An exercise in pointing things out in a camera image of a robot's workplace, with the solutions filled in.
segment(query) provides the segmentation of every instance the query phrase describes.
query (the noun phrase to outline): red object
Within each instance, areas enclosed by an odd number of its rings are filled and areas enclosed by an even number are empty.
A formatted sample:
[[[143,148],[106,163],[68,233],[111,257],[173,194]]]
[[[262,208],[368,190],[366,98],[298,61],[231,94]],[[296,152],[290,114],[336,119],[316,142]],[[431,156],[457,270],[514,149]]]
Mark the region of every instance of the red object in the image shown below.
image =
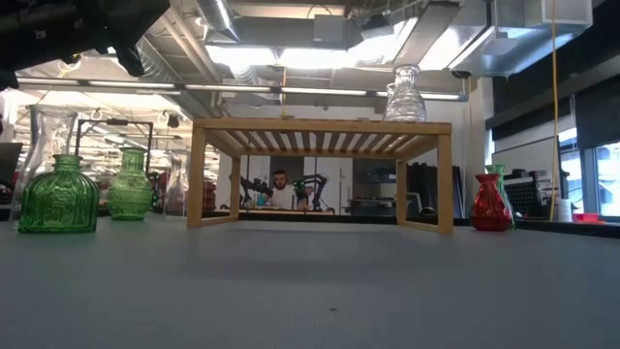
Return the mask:
[[[512,214],[497,190],[498,174],[478,174],[478,195],[470,213],[472,226],[479,231],[504,232],[511,225]]]
[[[599,220],[598,213],[573,213],[573,222],[587,224],[604,224]]]

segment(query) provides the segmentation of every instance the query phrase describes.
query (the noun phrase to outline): desk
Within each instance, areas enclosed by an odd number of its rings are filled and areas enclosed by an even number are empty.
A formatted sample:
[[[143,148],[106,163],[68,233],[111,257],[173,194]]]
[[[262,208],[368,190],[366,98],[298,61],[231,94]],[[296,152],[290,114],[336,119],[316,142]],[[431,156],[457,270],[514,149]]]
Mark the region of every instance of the desk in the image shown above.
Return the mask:
[[[230,212],[229,209],[216,209],[216,212]],[[248,212],[248,213],[267,213],[267,214],[303,214],[303,215],[334,215],[334,212],[329,211],[309,211],[309,210],[293,210],[293,209],[243,209],[240,208],[239,212]]]

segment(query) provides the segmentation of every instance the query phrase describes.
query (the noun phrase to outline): window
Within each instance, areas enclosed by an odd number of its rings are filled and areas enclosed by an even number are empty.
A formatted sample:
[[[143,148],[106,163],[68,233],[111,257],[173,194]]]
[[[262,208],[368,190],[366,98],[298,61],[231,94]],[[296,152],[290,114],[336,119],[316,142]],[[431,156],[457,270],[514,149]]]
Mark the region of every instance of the window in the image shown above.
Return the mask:
[[[560,168],[568,173],[565,190],[573,203],[575,213],[583,213],[583,190],[581,187],[581,159],[576,146],[577,129],[572,128],[558,134],[560,141]]]
[[[596,148],[599,214],[620,216],[620,142]]]

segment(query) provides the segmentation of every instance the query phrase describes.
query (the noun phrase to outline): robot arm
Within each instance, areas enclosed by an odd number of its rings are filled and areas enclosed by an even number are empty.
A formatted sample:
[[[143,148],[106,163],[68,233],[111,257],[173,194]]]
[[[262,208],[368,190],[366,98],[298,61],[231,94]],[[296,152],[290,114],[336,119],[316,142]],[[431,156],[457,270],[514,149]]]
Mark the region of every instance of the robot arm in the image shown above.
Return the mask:
[[[317,191],[314,193],[314,199],[312,199],[312,210],[319,211],[321,210],[321,194],[327,184],[326,176],[322,174],[305,175],[294,182],[294,191],[298,200],[308,199],[306,185],[315,183],[317,184]]]
[[[258,178],[255,178],[252,182],[242,176],[241,187],[243,188],[243,200],[241,201],[241,206],[250,201],[251,197],[249,190],[254,190],[257,193],[266,194],[268,196],[273,195],[273,190],[269,189],[267,184]]]

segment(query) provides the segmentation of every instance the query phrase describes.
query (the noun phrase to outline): wooden table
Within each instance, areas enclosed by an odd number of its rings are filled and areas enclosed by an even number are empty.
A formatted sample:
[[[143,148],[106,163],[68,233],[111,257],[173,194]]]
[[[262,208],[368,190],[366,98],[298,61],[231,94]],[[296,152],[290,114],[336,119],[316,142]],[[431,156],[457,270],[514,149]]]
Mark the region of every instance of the wooden table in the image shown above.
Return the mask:
[[[399,225],[451,234],[452,161],[450,123],[368,120],[205,118],[194,120],[188,203],[189,227],[232,222],[239,217],[242,155],[319,156],[396,161],[396,220]],[[228,217],[202,219],[204,148],[232,157]],[[438,225],[407,221],[407,161],[437,148]]]

